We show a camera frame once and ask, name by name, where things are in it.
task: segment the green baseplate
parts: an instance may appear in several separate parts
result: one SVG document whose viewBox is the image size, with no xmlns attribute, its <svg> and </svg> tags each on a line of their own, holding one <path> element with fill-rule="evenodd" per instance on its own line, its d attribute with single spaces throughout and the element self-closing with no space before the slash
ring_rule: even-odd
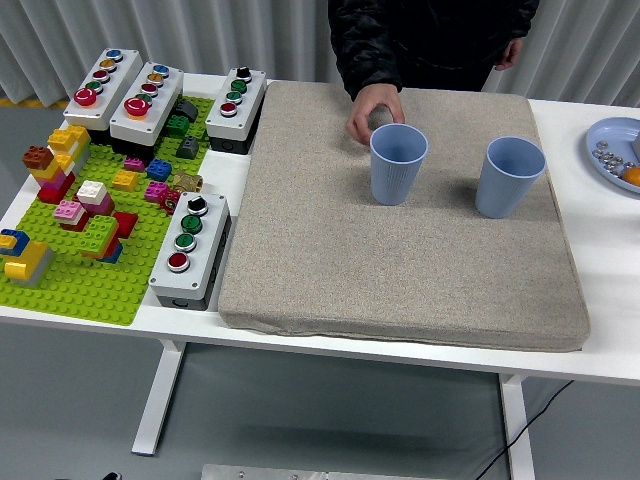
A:
<svg viewBox="0 0 640 480">
<path fill-rule="evenodd" d="M 209 148 L 205 120 L 213 100 L 182 98 L 198 109 L 198 117 L 190 124 L 186 136 L 196 137 L 200 148 L 193 160 L 177 158 L 175 153 L 182 138 L 162 135 L 158 138 L 154 156 L 171 163 L 172 174 L 167 179 L 169 185 L 172 184 L 173 173 L 179 170 L 197 175 Z M 151 179 L 144 173 L 140 174 L 133 192 L 112 187 L 113 177 L 123 168 L 125 155 L 116 154 L 105 145 L 91 143 L 89 148 L 91 155 L 65 199 L 71 200 L 85 180 L 102 182 L 115 203 L 115 212 L 138 214 L 138 223 L 131 236 L 120 240 L 123 250 L 118 261 L 109 264 L 81 256 L 78 244 L 83 233 L 63 230 L 53 217 L 56 205 L 36 198 L 16 230 L 23 230 L 32 240 L 47 242 L 54 252 L 53 258 L 36 287 L 15 285 L 1 273 L 0 304 L 127 326 L 133 322 L 147 290 L 147 281 L 171 217 L 158 204 L 145 200 L 144 192 Z M 0 260 L 0 272 L 4 272 L 4 260 Z"/>
</svg>

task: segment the white table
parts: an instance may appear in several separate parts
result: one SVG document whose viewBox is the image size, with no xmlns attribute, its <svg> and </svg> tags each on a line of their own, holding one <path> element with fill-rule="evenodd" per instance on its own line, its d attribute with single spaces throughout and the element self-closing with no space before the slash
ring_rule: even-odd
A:
<svg viewBox="0 0 640 480">
<path fill-rule="evenodd" d="M 188 74 L 184 93 L 215 98 L 223 81 L 224 77 Z M 640 283 L 640 196 L 596 172 L 584 145 L 586 131 L 596 121 L 614 116 L 640 119 L 640 110 L 536 100 L 531 106 L 591 317 L 592 333 L 582 351 L 516 352 L 320 336 L 280 337 L 230 329 L 215 311 L 181 311 L 177 322 L 175 310 L 161 307 L 150 292 L 128 327 L 8 307 L 0 307 L 0 321 L 159 339 L 164 350 L 133 446 L 133 452 L 142 455 L 155 451 L 185 342 L 499 373 L 507 433 L 513 438 L 526 423 L 520 383 L 526 376 L 640 385 L 640 296 L 636 294 Z M 203 193 L 226 195 L 232 216 L 240 209 L 250 161 L 250 155 L 208 151 L 200 170 L 205 179 Z M 0 226 L 15 227 L 36 192 L 37 183 L 29 178 Z M 510 454 L 513 477 L 534 478 L 526 433 Z"/>
</svg>

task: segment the hand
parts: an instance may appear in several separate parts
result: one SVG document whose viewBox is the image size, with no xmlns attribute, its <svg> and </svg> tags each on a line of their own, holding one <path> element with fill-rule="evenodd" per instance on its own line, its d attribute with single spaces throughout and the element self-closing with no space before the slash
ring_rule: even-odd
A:
<svg viewBox="0 0 640 480">
<path fill-rule="evenodd" d="M 502 54 L 502 58 L 498 63 L 496 63 L 496 70 L 502 71 L 506 70 L 507 68 L 513 67 L 520 57 L 522 46 L 523 42 L 521 38 L 514 38 L 513 40 L 511 40 L 506 50 Z"/>
<path fill-rule="evenodd" d="M 346 124 L 349 135 L 363 145 L 369 145 L 373 133 L 369 128 L 369 115 L 379 106 L 389 109 L 395 123 L 404 123 L 404 112 L 396 86 L 389 83 L 367 85 L 358 92 Z"/>
</svg>

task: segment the blue plate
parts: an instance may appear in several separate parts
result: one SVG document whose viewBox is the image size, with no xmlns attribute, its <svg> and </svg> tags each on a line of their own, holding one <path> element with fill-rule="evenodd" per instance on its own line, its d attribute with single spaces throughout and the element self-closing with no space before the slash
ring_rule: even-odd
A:
<svg viewBox="0 0 640 480">
<path fill-rule="evenodd" d="M 625 182 L 605 170 L 606 165 L 593 154 L 593 151 L 598 148 L 598 142 L 604 140 L 608 143 L 608 146 L 601 150 L 611 152 L 616 157 L 622 157 L 624 163 L 632 162 L 637 167 L 640 167 L 640 160 L 631 147 L 631 144 L 638 136 L 638 132 L 640 132 L 640 120 L 626 117 L 605 118 L 594 123 L 587 132 L 587 152 L 589 160 L 596 167 L 596 170 L 610 182 L 635 193 L 640 193 L 640 187 Z M 620 167 L 617 171 L 622 172 L 622 170 L 623 168 Z"/>
</svg>

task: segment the beige fabric mat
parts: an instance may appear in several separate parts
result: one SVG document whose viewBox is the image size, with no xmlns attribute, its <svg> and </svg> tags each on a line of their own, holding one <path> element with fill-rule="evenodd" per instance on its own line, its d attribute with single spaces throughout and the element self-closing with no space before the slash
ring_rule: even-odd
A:
<svg viewBox="0 0 640 480">
<path fill-rule="evenodd" d="M 413 89 L 401 98 L 430 150 L 407 201 L 385 207 L 371 196 L 369 149 L 344 130 L 341 86 L 269 86 L 222 318 L 281 335 L 579 349 L 589 320 L 548 178 L 508 219 L 474 207 L 493 138 L 539 143 L 527 100 Z"/>
</svg>

